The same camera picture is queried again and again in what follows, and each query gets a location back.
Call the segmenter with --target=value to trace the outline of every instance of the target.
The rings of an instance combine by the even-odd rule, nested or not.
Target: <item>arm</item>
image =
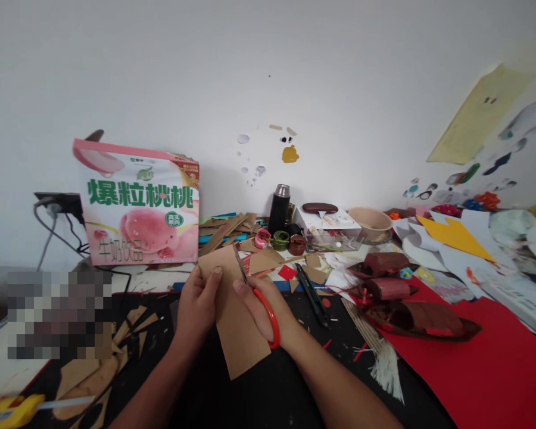
[[[255,277],[248,281],[272,305],[280,327],[280,344],[298,365],[328,429],[402,427],[367,386],[302,328],[274,283]],[[243,281],[237,280],[233,286],[260,332],[272,341],[272,327],[262,303]]]
[[[180,295],[177,331],[167,353],[110,429],[168,427],[183,382],[214,323],[214,297],[222,277],[219,268],[205,285],[196,265]]]

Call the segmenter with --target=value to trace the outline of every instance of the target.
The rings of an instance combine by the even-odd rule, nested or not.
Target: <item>power outlet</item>
[[[47,207],[49,204],[59,204],[61,206],[60,213],[68,213],[75,216],[79,223],[85,226],[83,220],[82,201],[79,194],[75,192],[59,193],[59,192],[34,192],[38,200],[45,197],[51,197],[54,200],[51,203],[44,204]]]

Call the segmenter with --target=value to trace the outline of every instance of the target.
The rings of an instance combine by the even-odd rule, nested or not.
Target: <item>hand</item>
[[[202,345],[215,320],[214,298],[221,278],[222,268],[216,267],[205,284],[200,267],[194,267],[180,294],[173,343],[180,341],[191,350]]]
[[[293,345],[294,339],[302,327],[290,311],[290,307],[282,297],[282,294],[272,281],[261,280],[256,277],[248,277],[250,286],[262,292],[262,295],[268,300],[276,315],[278,327],[280,328],[280,345],[284,350]],[[252,314],[256,326],[260,333],[268,341],[274,340],[274,332],[270,324],[270,318],[262,302],[254,295],[254,292],[246,285],[243,280],[236,280],[232,285],[236,295],[244,302],[248,311]]]

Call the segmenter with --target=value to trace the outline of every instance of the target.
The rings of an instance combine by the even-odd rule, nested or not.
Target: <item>pen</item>
[[[328,314],[326,313],[326,309],[323,306],[319,295],[314,289],[314,286],[311,284],[310,278],[299,263],[296,263],[296,269],[298,270],[298,279],[300,280],[301,285],[304,287],[306,295],[308,295],[311,309],[314,310],[317,321],[324,328],[329,328]]]

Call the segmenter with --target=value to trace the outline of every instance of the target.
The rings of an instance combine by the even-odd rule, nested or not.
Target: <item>brown paint jar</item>
[[[306,239],[301,235],[293,235],[288,244],[288,251],[294,256],[301,256],[306,250]]]

